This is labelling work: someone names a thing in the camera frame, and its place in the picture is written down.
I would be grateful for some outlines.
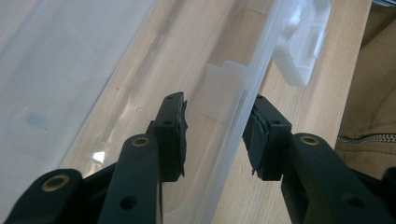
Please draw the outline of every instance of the beige fabric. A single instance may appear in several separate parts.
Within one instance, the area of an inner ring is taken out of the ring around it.
[[[396,133],[396,8],[373,7],[356,64],[340,136]],[[337,142],[348,166],[381,178],[396,166],[396,144]]]

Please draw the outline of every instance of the wooden table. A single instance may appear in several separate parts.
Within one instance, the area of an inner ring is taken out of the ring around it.
[[[142,27],[132,45],[130,49],[132,53],[127,53],[117,74],[107,86],[90,120],[80,134],[80,138],[75,143],[75,150],[64,162],[64,167],[76,168],[84,175],[90,175],[116,161],[117,152],[112,152],[110,156],[114,157],[106,158],[106,164],[87,162],[95,151],[108,152],[110,147],[120,148],[123,141],[116,141],[116,138],[126,139],[131,135],[143,133],[149,122],[147,118],[155,116],[155,109],[145,109],[150,105],[144,100],[154,93],[163,95],[163,89],[157,87],[156,90],[140,91],[138,87],[155,81],[156,84],[158,82],[163,84],[163,88],[166,89],[169,81],[165,78],[147,79],[144,74],[153,69],[156,72],[169,71],[169,74],[183,73],[184,71],[172,70],[174,68],[169,62],[172,59],[170,57],[177,57],[180,52],[180,50],[172,51],[176,44],[186,44],[190,46],[189,50],[203,53],[201,61],[197,61],[197,58],[180,58],[180,63],[185,64],[186,67],[205,67],[210,57],[214,57],[211,51],[216,46],[218,39],[216,36],[221,36],[219,30],[224,25],[212,24],[211,20],[225,21],[223,18],[230,16],[227,13],[235,11],[232,7],[240,5],[242,4],[235,0],[159,0],[148,22]],[[331,146],[334,146],[370,5],[371,0],[332,0],[332,15],[328,24],[327,37],[308,87],[288,86],[276,66],[271,63],[260,93],[266,96],[292,123],[294,133],[313,133],[323,137]],[[210,13],[202,15],[203,7],[209,8],[207,11]],[[169,17],[174,11],[178,12],[178,17]],[[235,17],[242,18],[243,15],[238,14]],[[189,29],[185,27],[189,24],[189,18],[204,21],[209,32],[195,33],[193,27],[185,32],[185,29]],[[157,35],[156,32],[159,29],[163,36]],[[198,40],[186,43],[191,38],[195,40],[202,38],[205,43]],[[185,41],[163,42],[165,39]],[[245,42],[234,44],[248,45]],[[158,62],[155,66],[152,64],[154,60]],[[169,85],[189,88],[194,87],[199,81],[202,80],[191,76],[188,79],[178,80],[177,83],[169,83]],[[171,93],[178,89],[171,88],[166,91]],[[131,113],[138,113],[141,117],[130,116]],[[246,150],[241,145],[221,194],[213,222],[289,223],[290,219],[279,183],[262,182],[256,176],[251,176],[250,171]]]

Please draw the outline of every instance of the clear plastic container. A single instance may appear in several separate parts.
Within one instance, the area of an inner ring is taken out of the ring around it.
[[[163,184],[164,222],[209,223],[297,3],[159,1],[134,35],[154,0],[89,2],[9,3],[18,22],[0,32],[2,218],[49,170],[87,176],[117,161],[163,97],[184,91],[186,176]]]

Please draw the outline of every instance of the wooden surface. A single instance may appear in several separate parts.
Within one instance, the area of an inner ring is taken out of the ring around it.
[[[313,133],[335,145],[370,5],[370,0],[332,1],[326,41],[307,88],[288,86],[271,64],[261,94],[292,123],[294,133]],[[250,169],[241,145],[213,223],[290,223],[279,183],[262,182]]]
[[[162,98],[184,91],[186,99],[192,102],[187,120],[200,120],[188,129],[188,144],[204,148],[201,151],[189,148],[186,163],[209,174],[210,167],[192,158],[205,154],[203,159],[209,160],[215,153],[209,149],[217,147],[211,145],[211,139],[219,138],[225,127],[195,113],[200,111],[200,104],[194,102],[202,100],[207,63],[249,62],[261,33],[255,27],[266,22],[260,11],[248,9],[250,2],[159,0],[98,101],[64,167],[76,168],[86,176],[116,161],[123,141],[143,133],[149,121],[155,119]],[[308,87],[288,86],[271,64],[261,94],[293,124],[295,133],[314,133],[334,145],[370,2],[332,1],[327,37]],[[106,153],[105,161],[92,159],[97,152]],[[279,184],[261,182],[250,174],[248,156],[241,145],[213,222],[290,222]],[[181,182],[191,181],[189,178],[191,175],[186,174]],[[189,190],[184,187],[172,192],[175,200],[185,200],[178,198]]]

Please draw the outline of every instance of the zipper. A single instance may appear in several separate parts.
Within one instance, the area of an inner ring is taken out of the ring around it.
[[[394,133],[381,133],[381,134],[373,134],[360,139],[351,139],[348,137],[337,137],[338,142],[347,143],[347,144],[361,144],[361,143],[396,143],[396,134]]]

